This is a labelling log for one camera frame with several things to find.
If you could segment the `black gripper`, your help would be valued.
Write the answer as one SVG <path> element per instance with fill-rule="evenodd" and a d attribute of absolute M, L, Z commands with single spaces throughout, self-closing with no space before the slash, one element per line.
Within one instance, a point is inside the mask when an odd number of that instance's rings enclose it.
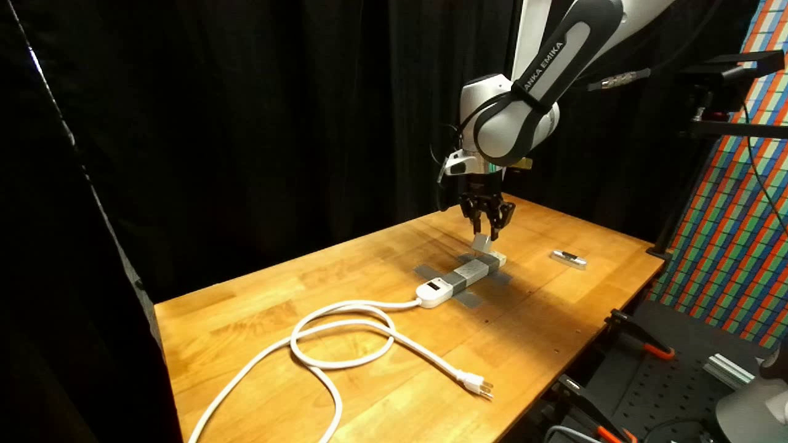
<path fill-rule="evenodd" d="M 497 205 L 489 217 L 489 235 L 497 238 L 500 232 L 513 222 L 514 205 L 503 201 L 503 174 L 461 174 L 458 198 L 463 201 L 463 213 L 470 219 L 473 233 L 481 233 L 481 205 Z"/>

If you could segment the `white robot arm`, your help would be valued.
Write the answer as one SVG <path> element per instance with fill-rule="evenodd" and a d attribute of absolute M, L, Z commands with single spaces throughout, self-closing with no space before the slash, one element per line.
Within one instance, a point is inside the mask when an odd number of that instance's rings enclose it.
<path fill-rule="evenodd" d="M 458 205 L 489 240 L 510 224 L 514 205 L 503 198 L 503 180 L 559 126 L 559 99 L 605 51 L 648 26 L 674 0 L 571 0 L 552 34 L 514 79 L 492 73 L 461 88 L 458 148 L 442 159 Z"/>

